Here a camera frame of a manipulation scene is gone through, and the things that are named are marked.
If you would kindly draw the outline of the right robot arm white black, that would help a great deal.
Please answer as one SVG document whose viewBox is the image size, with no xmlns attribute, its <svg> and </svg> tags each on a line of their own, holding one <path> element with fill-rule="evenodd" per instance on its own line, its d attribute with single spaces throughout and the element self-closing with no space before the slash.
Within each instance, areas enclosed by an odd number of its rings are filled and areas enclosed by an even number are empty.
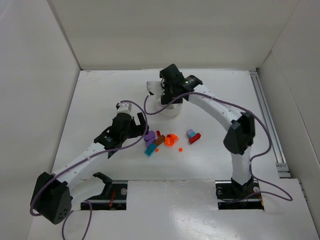
<svg viewBox="0 0 320 240">
<path fill-rule="evenodd" d="M 235 192 L 245 193 L 253 184 L 250 173 L 251 146 L 256 135 L 255 119 L 246 110 L 240 111 L 219 99 L 194 75 L 184 77 L 175 64 L 159 72 L 164 95 L 163 105 L 184 94 L 183 98 L 200 107 L 226 130 L 223 145 L 231 154 L 231 185 Z"/>
</svg>

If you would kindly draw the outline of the purple rounded lego piece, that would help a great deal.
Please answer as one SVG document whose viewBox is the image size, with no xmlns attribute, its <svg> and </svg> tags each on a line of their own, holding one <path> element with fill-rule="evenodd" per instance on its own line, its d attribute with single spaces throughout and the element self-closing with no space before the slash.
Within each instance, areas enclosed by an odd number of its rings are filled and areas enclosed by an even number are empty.
<svg viewBox="0 0 320 240">
<path fill-rule="evenodd" d="M 156 134 L 154 131 L 150 130 L 143 139 L 145 141 L 146 147 L 148 148 L 155 141 Z"/>
</svg>

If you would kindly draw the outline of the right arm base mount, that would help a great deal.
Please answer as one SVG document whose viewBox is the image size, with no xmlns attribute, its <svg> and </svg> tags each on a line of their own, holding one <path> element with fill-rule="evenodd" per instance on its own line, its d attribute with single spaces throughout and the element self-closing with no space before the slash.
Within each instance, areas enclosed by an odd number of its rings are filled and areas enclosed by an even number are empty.
<svg viewBox="0 0 320 240">
<path fill-rule="evenodd" d="M 218 180 L 215 182 L 215 194 L 219 210 L 264 210 L 260 194 L 259 183 L 253 180 L 244 187 L 231 180 Z"/>
</svg>

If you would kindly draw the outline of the brown lego plate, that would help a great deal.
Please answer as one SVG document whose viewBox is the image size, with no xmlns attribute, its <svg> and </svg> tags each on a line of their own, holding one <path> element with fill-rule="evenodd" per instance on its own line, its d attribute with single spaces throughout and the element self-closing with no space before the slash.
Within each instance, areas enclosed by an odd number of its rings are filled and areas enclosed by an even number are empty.
<svg viewBox="0 0 320 240">
<path fill-rule="evenodd" d="M 154 141 L 154 144 L 156 146 L 160 146 L 161 144 L 163 144 L 165 142 L 165 139 L 166 139 L 166 137 L 164 135 L 161 135 Z"/>
</svg>

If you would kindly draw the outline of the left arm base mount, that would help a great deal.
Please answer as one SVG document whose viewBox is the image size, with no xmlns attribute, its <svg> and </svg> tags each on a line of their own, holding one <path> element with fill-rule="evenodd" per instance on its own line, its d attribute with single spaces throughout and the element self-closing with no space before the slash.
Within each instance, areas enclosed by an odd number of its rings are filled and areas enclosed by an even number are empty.
<svg viewBox="0 0 320 240">
<path fill-rule="evenodd" d="M 127 180 L 112 180 L 101 172 L 94 175 L 94 179 L 103 182 L 103 189 L 88 199 L 94 211 L 125 211 L 127 209 Z"/>
</svg>

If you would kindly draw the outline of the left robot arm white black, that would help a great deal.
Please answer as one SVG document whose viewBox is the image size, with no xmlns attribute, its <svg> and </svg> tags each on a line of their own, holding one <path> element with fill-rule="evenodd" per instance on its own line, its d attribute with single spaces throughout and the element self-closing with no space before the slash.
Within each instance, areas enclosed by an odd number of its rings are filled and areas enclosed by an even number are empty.
<svg viewBox="0 0 320 240">
<path fill-rule="evenodd" d="M 96 171 L 96 168 L 105 161 L 103 154 L 109 159 L 116 152 L 126 149 L 126 140 L 143 139 L 149 130 L 148 120 L 142 111 L 137 118 L 139 124 L 130 113 L 117 113 L 111 126 L 98 135 L 79 157 L 53 173 L 40 174 L 31 197 L 30 213 L 57 225 L 71 212 L 76 199 L 80 202 L 85 200 L 81 196 L 82 191 L 76 189 L 79 184 L 91 177 L 100 179 L 103 185 L 109 182 L 110 178 Z"/>
</svg>

